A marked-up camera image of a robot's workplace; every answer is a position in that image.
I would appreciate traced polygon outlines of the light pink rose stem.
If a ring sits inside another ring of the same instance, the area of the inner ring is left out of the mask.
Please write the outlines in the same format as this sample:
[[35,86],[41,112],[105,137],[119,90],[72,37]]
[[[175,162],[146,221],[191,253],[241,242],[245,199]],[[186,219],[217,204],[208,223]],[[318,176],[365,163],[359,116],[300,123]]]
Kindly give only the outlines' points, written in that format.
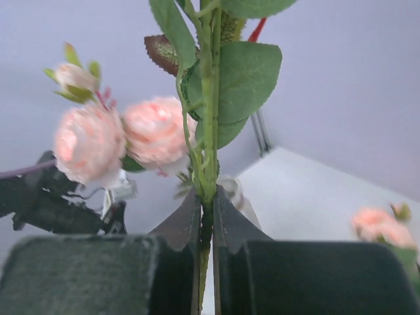
[[155,97],[132,104],[120,114],[110,90],[100,87],[100,66],[82,66],[74,47],[65,43],[66,61],[45,73],[77,105],[63,115],[55,132],[56,166],[70,180],[105,188],[117,186],[121,170],[176,175],[190,163],[196,121],[182,114],[180,101]]

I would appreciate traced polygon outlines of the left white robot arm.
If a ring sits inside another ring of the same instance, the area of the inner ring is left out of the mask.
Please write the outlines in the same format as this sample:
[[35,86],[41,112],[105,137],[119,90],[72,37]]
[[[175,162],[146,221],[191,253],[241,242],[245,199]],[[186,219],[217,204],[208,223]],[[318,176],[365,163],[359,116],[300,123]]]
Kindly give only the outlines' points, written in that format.
[[126,234],[126,202],[111,202],[101,215],[78,197],[78,183],[55,166],[50,150],[40,157],[36,170],[1,179],[1,217],[13,214],[13,230],[30,224],[53,234]]

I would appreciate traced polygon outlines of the orange rose stem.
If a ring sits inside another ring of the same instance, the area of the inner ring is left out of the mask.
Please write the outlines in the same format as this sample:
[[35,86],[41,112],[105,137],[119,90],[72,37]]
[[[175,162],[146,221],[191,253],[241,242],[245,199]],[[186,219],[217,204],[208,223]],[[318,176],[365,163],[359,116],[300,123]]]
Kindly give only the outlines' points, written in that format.
[[228,40],[226,23],[249,19],[264,22],[292,5],[291,1],[151,1],[150,8],[178,58],[176,87],[182,117],[193,117],[195,131],[185,131],[195,192],[193,226],[199,232],[197,288],[189,312],[200,314],[211,240],[219,227],[220,202],[227,201],[217,184],[218,150],[237,136],[274,90],[282,63],[276,45]]

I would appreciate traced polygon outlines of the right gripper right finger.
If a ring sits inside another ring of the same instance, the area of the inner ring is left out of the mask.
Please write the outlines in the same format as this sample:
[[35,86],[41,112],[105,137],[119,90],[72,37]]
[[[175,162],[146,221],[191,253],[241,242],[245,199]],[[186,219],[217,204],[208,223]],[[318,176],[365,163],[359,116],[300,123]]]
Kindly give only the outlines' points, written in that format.
[[384,245],[276,241],[231,203],[213,202],[217,314],[418,314],[419,297]]

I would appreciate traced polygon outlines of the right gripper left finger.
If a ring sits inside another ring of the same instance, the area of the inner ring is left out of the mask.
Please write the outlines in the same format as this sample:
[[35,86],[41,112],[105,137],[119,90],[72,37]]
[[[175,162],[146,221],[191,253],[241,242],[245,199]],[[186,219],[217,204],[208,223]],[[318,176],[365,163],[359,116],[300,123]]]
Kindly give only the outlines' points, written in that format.
[[200,202],[146,235],[43,236],[11,250],[2,314],[197,314]]

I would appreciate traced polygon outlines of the pink artificial flower bunch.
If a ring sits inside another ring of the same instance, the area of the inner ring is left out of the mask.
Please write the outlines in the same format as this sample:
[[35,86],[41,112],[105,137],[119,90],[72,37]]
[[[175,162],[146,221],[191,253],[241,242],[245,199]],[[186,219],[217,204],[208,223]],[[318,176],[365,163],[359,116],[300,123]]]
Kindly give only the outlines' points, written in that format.
[[353,216],[352,227],[361,240],[389,246],[410,272],[418,272],[419,246],[406,225],[411,209],[407,203],[392,203],[390,209],[388,213],[381,208],[363,207]]

